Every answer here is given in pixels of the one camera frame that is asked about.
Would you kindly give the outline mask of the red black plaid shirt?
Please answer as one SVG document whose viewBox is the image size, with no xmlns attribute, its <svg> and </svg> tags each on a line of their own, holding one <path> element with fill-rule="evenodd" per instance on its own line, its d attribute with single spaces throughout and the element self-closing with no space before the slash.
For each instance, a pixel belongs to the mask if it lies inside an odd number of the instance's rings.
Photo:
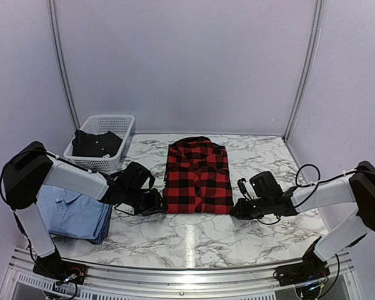
<svg viewBox="0 0 375 300">
<path fill-rule="evenodd" d="M 229 214 L 234 202 L 226 148 L 204 136 L 170 144 L 162 194 L 168 214 Z"/>
</svg>

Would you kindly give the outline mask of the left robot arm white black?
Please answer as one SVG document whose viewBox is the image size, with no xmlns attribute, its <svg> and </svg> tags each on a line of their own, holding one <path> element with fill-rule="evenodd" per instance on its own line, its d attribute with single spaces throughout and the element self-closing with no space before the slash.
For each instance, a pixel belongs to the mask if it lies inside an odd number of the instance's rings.
<svg viewBox="0 0 375 300">
<path fill-rule="evenodd" d="M 3 166 L 0 195 L 27 237 L 35 267 L 61 278 L 66 263 L 51 236 L 101 244 L 109 233 L 112 210 L 122 204 L 132 208 L 131 216 L 166 212 L 168 205 L 154 182 L 139 163 L 106 174 L 67 162 L 34 141 Z"/>
</svg>

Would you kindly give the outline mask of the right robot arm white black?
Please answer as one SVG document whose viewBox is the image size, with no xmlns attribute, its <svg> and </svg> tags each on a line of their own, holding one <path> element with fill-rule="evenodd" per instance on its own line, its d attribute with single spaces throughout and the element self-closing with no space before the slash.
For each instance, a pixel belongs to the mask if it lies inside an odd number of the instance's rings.
<svg viewBox="0 0 375 300">
<path fill-rule="evenodd" d="M 375 167 L 361 161 L 354 169 L 329 179 L 299 184 L 282 190 L 269 171 L 253 176 L 249 183 L 255 196 L 248 194 L 246 180 L 238 182 L 242 198 L 231 209 L 231 216 L 242 220 L 260 220 L 264 216 L 293 217 L 312 209 L 353 204 L 356 210 L 327 235 L 307 249 L 297 266 L 297 275 L 310 280 L 339 251 L 358 243 L 375 231 Z"/>
</svg>

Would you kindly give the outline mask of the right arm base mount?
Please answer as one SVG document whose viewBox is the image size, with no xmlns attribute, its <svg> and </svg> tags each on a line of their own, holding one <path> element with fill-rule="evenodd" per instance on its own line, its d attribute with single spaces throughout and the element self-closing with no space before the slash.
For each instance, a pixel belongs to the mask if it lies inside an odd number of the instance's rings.
<svg viewBox="0 0 375 300">
<path fill-rule="evenodd" d="M 325 265 L 316 268 L 311 264 L 299 262 L 279 266 L 275 269 L 273 277 L 279 282 L 280 286 L 305 283 L 315 279 L 326 278 L 330 275 L 330 270 Z"/>
</svg>

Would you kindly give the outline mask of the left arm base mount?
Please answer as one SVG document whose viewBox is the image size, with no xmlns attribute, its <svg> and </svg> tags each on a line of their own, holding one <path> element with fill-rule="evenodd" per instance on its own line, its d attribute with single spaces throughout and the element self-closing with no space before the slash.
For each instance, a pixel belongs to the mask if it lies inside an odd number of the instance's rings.
<svg viewBox="0 0 375 300">
<path fill-rule="evenodd" d="M 34 264 L 33 273 L 55 279 L 63 284 L 68 283 L 66 279 L 69 279 L 69 282 L 83 284 L 87 269 L 85 264 L 62 259 L 43 259 Z"/>
</svg>

